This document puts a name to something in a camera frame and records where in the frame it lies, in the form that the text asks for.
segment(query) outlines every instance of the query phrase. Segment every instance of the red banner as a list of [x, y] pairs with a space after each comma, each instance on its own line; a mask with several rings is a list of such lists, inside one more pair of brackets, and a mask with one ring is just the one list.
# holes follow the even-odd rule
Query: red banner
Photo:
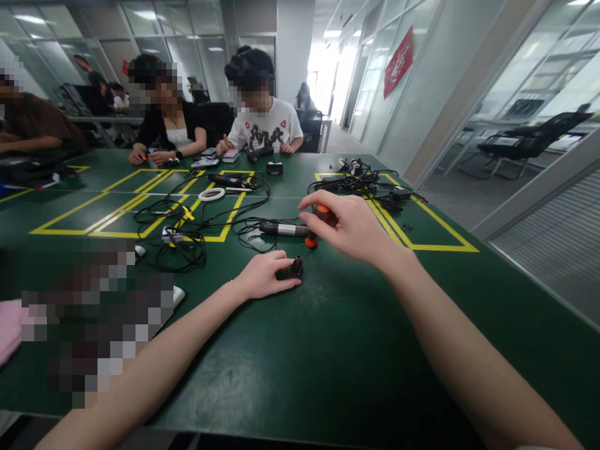
[[402, 79], [408, 68], [413, 63], [413, 27], [406, 33], [406, 36], [400, 42], [398, 49], [386, 67], [383, 98], [394, 90], [398, 81]]

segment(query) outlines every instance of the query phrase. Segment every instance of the black jacket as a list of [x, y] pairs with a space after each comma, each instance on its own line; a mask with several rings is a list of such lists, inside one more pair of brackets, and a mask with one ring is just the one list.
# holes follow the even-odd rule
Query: black jacket
[[[196, 128], [200, 127], [206, 129], [206, 120], [204, 120], [202, 112], [193, 103], [184, 101], [182, 109], [183, 117], [186, 121], [187, 138], [192, 142], [195, 142]], [[144, 117], [144, 122], [137, 134], [136, 142], [144, 144], [148, 148], [152, 146], [153, 142], [156, 140], [156, 136], [158, 136], [162, 148], [175, 150], [175, 145], [167, 139], [167, 131], [160, 111], [156, 107], [151, 107]]]

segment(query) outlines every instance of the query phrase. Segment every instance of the small white ring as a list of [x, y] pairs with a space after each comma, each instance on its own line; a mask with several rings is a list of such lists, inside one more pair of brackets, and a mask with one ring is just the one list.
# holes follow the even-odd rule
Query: small white ring
[[225, 195], [225, 189], [222, 187], [215, 187], [214, 189], [208, 189], [198, 194], [198, 198], [202, 201], [213, 201], [218, 200]]

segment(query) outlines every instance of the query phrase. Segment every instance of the green table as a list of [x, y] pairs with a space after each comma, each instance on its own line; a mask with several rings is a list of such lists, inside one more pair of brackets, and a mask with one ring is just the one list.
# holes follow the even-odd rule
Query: green table
[[[241, 158], [210, 171], [264, 170], [266, 161], [284, 161], [284, 174], [268, 177], [273, 197], [251, 215], [293, 218], [308, 184], [333, 172], [330, 165], [339, 157], [275, 155], [258, 166]], [[361, 157], [383, 168], [373, 156]], [[169, 173], [138, 170], [126, 158], [126, 151], [98, 150], [69, 162], [79, 179], [0, 199], [0, 247], [11, 260], [2, 274], [2, 299], [49, 282], [56, 277], [53, 264], [76, 264], [96, 237], [133, 237], [138, 226], [131, 211], [185, 180], [185, 166]], [[182, 202], [193, 207], [207, 186], [206, 179], [184, 185]], [[244, 204], [253, 195], [216, 201], [207, 211]], [[434, 206], [410, 201], [394, 217], [372, 208], [583, 444], [600, 447], [599, 336]], [[398, 223], [405, 222], [414, 229], [402, 232]], [[206, 267], [174, 276], [187, 295], [167, 325], [255, 254], [231, 230], [217, 230], [207, 240]], [[292, 256], [304, 251], [292, 237], [281, 238], [279, 248]], [[152, 272], [139, 264], [137, 270]], [[26, 344], [0, 369], [0, 409], [56, 416], [68, 411], [69, 396], [48, 391], [47, 351], [43, 342]], [[307, 256], [301, 287], [236, 311], [151, 424], [368, 448], [393, 446], [440, 425], [449, 436], [473, 437], [384, 279], [326, 244]]]

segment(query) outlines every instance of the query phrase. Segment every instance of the screwdriver handle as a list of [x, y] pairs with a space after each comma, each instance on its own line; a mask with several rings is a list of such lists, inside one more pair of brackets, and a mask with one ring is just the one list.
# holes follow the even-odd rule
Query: screwdriver handle
[[[329, 208], [323, 204], [317, 204], [315, 210], [314, 210], [314, 215], [317, 216], [319, 219], [321, 219], [323, 222], [325, 223], [329, 223], [329, 219], [331, 217], [331, 211], [329, 210]], [[305, 245], [313, 250], [317, 248], [317, 235], [314, 234], [312, 231], [308, 231], [308, 235], [306, 236], [306, 239], [304, 240]]]

